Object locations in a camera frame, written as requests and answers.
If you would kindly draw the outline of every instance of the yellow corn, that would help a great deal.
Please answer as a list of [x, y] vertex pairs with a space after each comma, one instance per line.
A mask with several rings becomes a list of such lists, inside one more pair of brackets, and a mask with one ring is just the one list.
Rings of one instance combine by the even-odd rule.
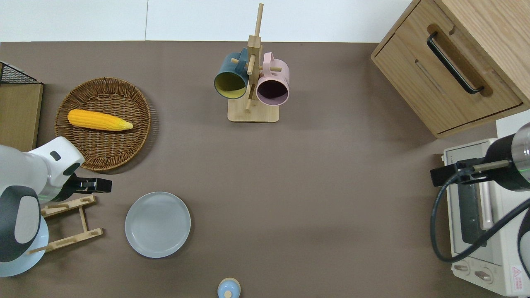
[[68, 121], [74, 126], [111, 130], [113, 132], [119, 132], [133, 127], [131, 123], [119, 117], [86, 110], [71, 110], [68, 112]]

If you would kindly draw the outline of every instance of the wooden mug stand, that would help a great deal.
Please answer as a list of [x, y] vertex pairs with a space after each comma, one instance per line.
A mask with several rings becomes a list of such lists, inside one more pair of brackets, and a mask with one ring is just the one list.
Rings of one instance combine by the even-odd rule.
[[36, 249], [28, 251], [27, 254], [35, 253], [35, 252], [41, 251], [41, 250], [45, 250], [46, 252], [48, 252], [48, 251], [51, 251], [51, 250], [55, 250], [55, 249], [58, 249], [58, 248], [61, 248], [61, 247], [68, 246], [70, 244], [78, 243], [78, 242], [81, 242], [83, 240], [87, 240], [87, 239], [90, 239], [90, 238], [93, 238], [93, 237], [96, 237], [96, 236], [103, 235], [103, 229], [102, 228], [97, 228], [97, 229], [89, 231], [88, 227], [86, 225], [86, 218], [85, 218], [85, 212], [83, 210], [83, 206], [88, 205], [88, 204], [92, 204], [94, 202], [96, 202], [96, 198], [94, 196], [87, 196], [87, 197], [83, 197], [83, 198], [80, 198], [80, 199], [71, 200], [71, 201], [68, 201], [68, 202], [65, 202], [65, 203], [55, 204], [55, 205], [48, 205], [48, 206], [46, 206], [44, 208], [41, 208], [40, 214], [44, 218], [78, 208], [79, 209], [79, 213], [81, 214], [81, 224], [83, 226], [83, 233], [80, 233], [80, 234], [77, 234], [77, 235], [73, 235], [73, 236], [70, 236], [70, 237], [66, 237], [66, 238], [63, 238], [63, 239], [59, 239], [59, 240], [54, 241], [54, 242], [50, 242], [50, 243], [48, 243], [47, 246], [44, 246], [44, 247], [41, 247], [41, 248], [36, 248]]
[[263, 54], [261, 45], [260, 27], [261, 17], [263, 15], [263, 3], [259, 4], [258, 19], [256, 20], [256, 30], [254, 35], [249, 36], [247, 48], [249, 51], [249, 64], [247, 74], [249, 75], [249, 84], [246, 93], [238, 99], [228, 100], [228, 119], [232, 122], [268, 122], [273, 123], [280, 119], [280, 107], [268, 106], [256, 97], [256, 86], [260, 75], [259, 60]]

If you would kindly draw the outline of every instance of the warning label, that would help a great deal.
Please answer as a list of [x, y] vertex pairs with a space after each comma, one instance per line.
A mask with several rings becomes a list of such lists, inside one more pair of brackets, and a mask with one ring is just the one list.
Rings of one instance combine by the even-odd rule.
[[514, 292], [520, 292], [523, 290], [523, 269], [521, 266], [511, 267], [511, 284]]

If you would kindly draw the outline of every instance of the round woven tray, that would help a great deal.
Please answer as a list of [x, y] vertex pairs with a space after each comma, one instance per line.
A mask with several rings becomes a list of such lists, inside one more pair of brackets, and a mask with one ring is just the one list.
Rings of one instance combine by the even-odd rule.
[[[73, 126], [68, 112], [82, 109], [117, 116], [132, 129], [108, 132]], [[63, 100], [55, 118], [55, 135], [64, 136], [81, 152], [81, 167], [92, 171], [117, 168], [131, 160], [144, 146], [151, 127], [149, 105], [141, 91], [113, 77], [95, 78], [73, 89]]]

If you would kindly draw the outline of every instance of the black cable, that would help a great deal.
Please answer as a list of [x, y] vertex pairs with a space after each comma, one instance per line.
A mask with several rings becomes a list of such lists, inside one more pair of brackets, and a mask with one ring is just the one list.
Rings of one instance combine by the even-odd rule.
[[501, 218], [491, 228], [489, 228], [486, 232], [484, 232], [484, 234], [482, 234], [472, 245], [470, 245], [462, 253], [460, 253], [459, 255], [455, 257], [451, 257], [451, 258], [442, 256], [441, 252], [438, 249], [438, 244], [436, 243], [436, 213], [438, 211], [438, 206], [440, 205], [441, 197], [450, 184], [453, 184], [456, 180], [458, 180], [459, 177], [468, 175], [472, 173], [473, 171], [474, 171], [473, 168], [466, 168], [466, 169], [462, 169], [460, 172], [449, 177], [449, 179], [445, 181], [444, 185], [441, 187], [440, 191], [438, 192], [438, 196], [436, 197], [436, 200], [432, 207], [431, 218], [430, 218], [430, 238], [431, 238], [432, 249], [434, 250], [434, 253], [438, 257], [438, 259], [444, 262], [454, 263], [454, 262], [458, 262], [468, 257], [475, 250], [477, 250], [480, 246], [485, 244], [502, 227], [504, 227], [507, 223], [513, 220], [517, 215], [519, 215], [521, 212], [523, 212], [524, 210], [530, 207], [530, 198], [529, 198], [526, 201], [522, 202], [519, 206], [515, 207], [512, 211], [508, 212], [503, 218]]

